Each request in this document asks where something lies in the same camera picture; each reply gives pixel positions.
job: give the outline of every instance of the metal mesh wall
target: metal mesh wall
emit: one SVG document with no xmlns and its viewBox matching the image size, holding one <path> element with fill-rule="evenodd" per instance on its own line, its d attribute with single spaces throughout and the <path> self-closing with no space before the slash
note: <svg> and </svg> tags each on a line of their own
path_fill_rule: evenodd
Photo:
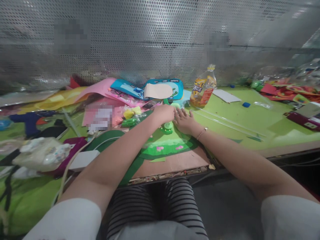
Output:
<svg viewBox="0 0 320 240">
<path fill-rule="evenodd" d="M 319 0 L 2 0 L 2 90 L 59 88 L 78 74 L 219 85 L 319 56 Z"/>
</svg>

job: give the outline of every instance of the floor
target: floor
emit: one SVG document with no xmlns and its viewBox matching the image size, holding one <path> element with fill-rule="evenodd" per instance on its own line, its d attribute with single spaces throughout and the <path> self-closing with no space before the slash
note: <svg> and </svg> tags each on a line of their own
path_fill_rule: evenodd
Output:
<svg viewBox="0 0 320 240">
<path fill-rule="evenodd" d="M 210 240 L 263 239 L 260 203 L 238 180 L 193 191 Z"/>
</svg>

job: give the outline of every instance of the black and white striped pants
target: black and white striped pants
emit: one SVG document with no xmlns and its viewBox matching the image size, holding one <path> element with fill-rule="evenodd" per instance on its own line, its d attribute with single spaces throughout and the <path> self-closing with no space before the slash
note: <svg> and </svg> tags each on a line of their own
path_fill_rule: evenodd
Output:
<svg viewBox="0 0 320 240">
<path fill-rule="evenodd" d="M 170 220 L 181 223 L 208 239 L 193 190 L 185 178 L 166 183 L 133 186 L 115 193 L 107 240 L 129 223 Z"/>
</svg>

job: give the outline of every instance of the glue gun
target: glue gun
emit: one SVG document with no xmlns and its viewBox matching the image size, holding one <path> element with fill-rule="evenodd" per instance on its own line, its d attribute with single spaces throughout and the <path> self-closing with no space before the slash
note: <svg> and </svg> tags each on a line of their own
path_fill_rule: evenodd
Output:
<svg viewBox="0 0 320 240">
<path fill-rule="evenodd" d="M 17 122 L 24 122 L 25 133 L 27 138 L 32 137 L 40 132 L 37 129 L 36 123 L 42 117 L 51 117 L 52 115 L 56 114 L 56 111 L 39 111 L 39 112 L 28 112 L 26 114 L 14 114 L 10 115 L 9 118 L 11 121 Z"/>
</svg>

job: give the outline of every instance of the pink paper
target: pink paper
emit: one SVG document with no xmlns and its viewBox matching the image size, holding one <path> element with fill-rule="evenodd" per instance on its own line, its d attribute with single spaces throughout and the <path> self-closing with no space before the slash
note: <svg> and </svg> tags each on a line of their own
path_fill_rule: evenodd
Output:
<svg viewBox="0 0 320 240">
<path fill-rule="evenodd" d="M 103 98 L 100 99 L 94 103 L 89 104 L 84 112 L 83 116 L 83 121 L 82 121 L 82 126 L 87 126 L 92 123 L 96 112 L 98 111 L 98 108 L 94 108 L 94 106 L 98 106 L 100 103 L 107 103 L 107 105 L 112 105 L 114 106 L 114 111 L 113 111 L 113 117 L 112 117 L 112 126 L 115 127 L 118 124 L 122 122 L 122 114 L 121 114 L 121 108 L 125 106 L 123 102 L 119 102 L 118 100 L 111 99 L 111 98 Z"/>
<path fill-rule="evenodd" d="M 86 94 L 99 93 L 102 96 L 123 102 L 127 104 L 129 107 L 142 107 L 145 104 L 147 104 L 147 102 L 145 101 L 135 99 L 134 97 L 129 96 L 128 94 L 111 89 L 110 87 L 115 80 L 115 78 L 106 78 L 96 84 L 93 84 L 90 87 L 87 87 L 85 90 L 82 91 L 82 93 L 79 94 L 75 102 L 77 102 L 81 97 L 83 97 Z"/>
</svg>

